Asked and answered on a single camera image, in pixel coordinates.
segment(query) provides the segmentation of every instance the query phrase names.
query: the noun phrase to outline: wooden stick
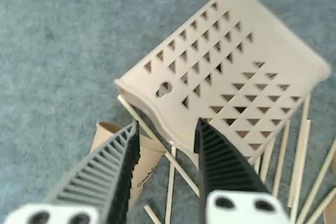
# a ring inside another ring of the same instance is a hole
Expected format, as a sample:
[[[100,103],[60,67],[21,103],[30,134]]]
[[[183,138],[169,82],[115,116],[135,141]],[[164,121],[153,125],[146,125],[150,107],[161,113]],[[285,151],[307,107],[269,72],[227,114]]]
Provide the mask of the wooden stick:
[[[142,120],[139,114],[135,111],[135,109],[121,96],[118,96],[118,100],[125,107],[125,109],[131,114],[131,116],[139,122],[139,125],[143,128],[143,130],[147,133],[147,135],[154,141],[160,141],[156,135],[152,132],[152,130],[147,126],[147,124]],[[187,184],[191,187],[191,189],[196,193],[197,196],[200,196],[200,191],[195,183],[191,180],[188,174],[184,171],[181,165],[176,161],[176,159],[170,154],[170,152],[166,149],[165,157],[173,164],[175,169],[181,174]]]
[[[254,170],[259,175],[260,171],[260,157],[257,158],[256,162],[254,163]]]
[[[172,146],[172,156],[176,158],[176,147]],[[165,224],[170,224],[170,218],[172,214],[172,202],[173,202],[173,189],[174,189],[174,175],[175,169],[173,164],[169,167],[169,180],[168,180],[168,192],[167,192],[167,204],[166,204],[166,215],[164,219]]]
[[[291,223],[295,223],[296,217],[298,214],[302,177],[303,177],[303,171],[305,170],[306,155],[307,155],[307,149],[308,149],[310,125],[311,125],[311,121],[308,119],[306,122],[306,126],[304,127],[305,134],[304,134],[303,142],[302,142],[302,153],[300,153],[301,154],[300,159],[299,159],[300,163],[298,164],[298,169],[297,169],[298,175],[297,175],[297,180],[296,180],[296,185],[295,185],[292,211],[290,212]]]
[[[278,165],[277,165],[277,170],[276,170],[276,173],[275,173],[274,185],[273,185],[273,193],[272,194],[273,194],[274,197],[278,197],[282,167],[284,165],[286,147],[287,147],[288,136],[289,136],[289,128],[290,128],[290,120],[287,121],[287,123],[285,125],[285,128],[283,130],[283,134],[282,134],[281,148],[280,148]]]
[[[292,206],[293,196],[296,191],[295,186],[296,186],[297,173],[298,173],[297,166],[299,164],[300,153],[302,151],[302,141],[303,141],[304,134],[305,134],[304,126],[306,124],[306,120],[308,119],[310,98],[311,98],[311,94],[307,95],[303,103],[300,132],[299,132],[298,143],[297,143],[297,148],[296,148],[295,161],[294,161],[294,166],[293,166],[293,171],[292,171],[292,178],[290,181],[290,187],[289,187],[289,193],[288,193],[288,202],[287,202],[288,207]]]
[[[314,224],[317,219],[320,217],[320,215],[323,213],[323,210],[328,206],[328,204],[333,200],[333,198],[336,195],[336,188],[334,188],[327,196],[326,198],[321,202],[321,204],[317,207],[315,212],[312,214],[312,216],[309,218],[309,220],[306,222],[306,224]]]
[[[143,208],[145,209],[149,217],[151,217],[154,224],[161,224],[160,220],[155,215],[155,213],[153,212],[152,208],[149,205],[145,205]]]
[[[266,150],[264,152],[263,159],[262,159],[261,171],[260,171],[260,179],[261,179],[261,181],[263,183],[265,183],[265,181],[266,181],[267,172],[268,172],[268,166],[269,166],[269,162],[270,162],[271,157],[272,157],[275,139],[276,138],[273,138],[271,140],[271,142],[268,144],[268,146],[267,146],[267,148],[266,148]]]
[[[324,163],[323,163],[323,165],[320,169],[320,173],[317,176],[317,178],[314,182],[314,185],[310,190],[309,196],[308,196],[308,198],[307,198],[307,200],[306,200],[306,202],[305,202],[305,204],[302,208],[302,211],[299,215],[299,218],[296,222],[297,224],[303,224],[304,220],[306,219],[307,213],[308,213],[308,211],[311,207],[311,204],[313,203],[313,201],[315,199],[315,196],[316,196],[316,194],[317,194],[317,192],[318,192],[318,190],[319,190],[319,188],[322,184],[322,181],[325,177],[325,174],[328,171],[328,168],[330,166],[330,163],[332,161],[332,158],[333,158],[335,152],[336,152],[336,137],[335,137],[334,142],[331,145],[331,148],[329,150],[329,153],[327,154],[326,159],[325,159],[325,161],[324,161]]]

